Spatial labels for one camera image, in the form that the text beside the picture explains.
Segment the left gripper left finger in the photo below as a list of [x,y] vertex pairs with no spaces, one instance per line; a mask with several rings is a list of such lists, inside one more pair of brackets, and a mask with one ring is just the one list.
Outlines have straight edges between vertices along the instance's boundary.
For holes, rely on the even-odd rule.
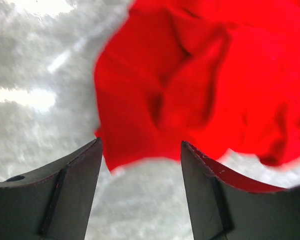
[[102,153],[96,138],[56,161],[0,181],[0,240],[83,240]]

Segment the red t shirt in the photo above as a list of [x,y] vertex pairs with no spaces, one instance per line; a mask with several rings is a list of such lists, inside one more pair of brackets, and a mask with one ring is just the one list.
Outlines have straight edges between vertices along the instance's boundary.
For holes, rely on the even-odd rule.
[[94,72],[109,170],[188,141],[271,167],[300,158],[300,0],[137,0]]

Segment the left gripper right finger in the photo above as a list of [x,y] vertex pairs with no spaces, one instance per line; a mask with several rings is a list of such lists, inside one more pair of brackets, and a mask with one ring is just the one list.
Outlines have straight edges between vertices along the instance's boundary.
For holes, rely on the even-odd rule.
[[248,178],[186,141],[181,165],[195,239],[300,240],[300,185]]

